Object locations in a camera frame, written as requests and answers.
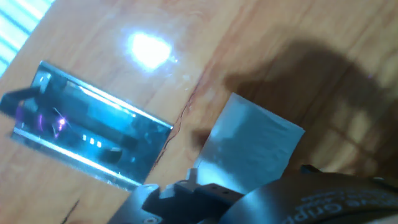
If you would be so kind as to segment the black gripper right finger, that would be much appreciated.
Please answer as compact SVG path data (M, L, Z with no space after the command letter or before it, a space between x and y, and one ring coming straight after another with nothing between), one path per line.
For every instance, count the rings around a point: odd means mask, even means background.
M301 165L300 172L303 173L303 174L323 173L323 171L321 171L320 169L317 169L316 167L314 167L313 165L310 165L310 164ZM374 182L376 184L382 185L382 186L390 188L390 189L396 189L397 188L397 179L395 179L395 178L369 177L368 179L371 182Z

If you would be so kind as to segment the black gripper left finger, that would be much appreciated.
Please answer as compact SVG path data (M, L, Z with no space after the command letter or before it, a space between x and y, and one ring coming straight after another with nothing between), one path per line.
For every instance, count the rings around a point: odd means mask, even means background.
M197 170L161 189L155 184L136 187L109 224L217 223L243 194L218 184L197 183Z

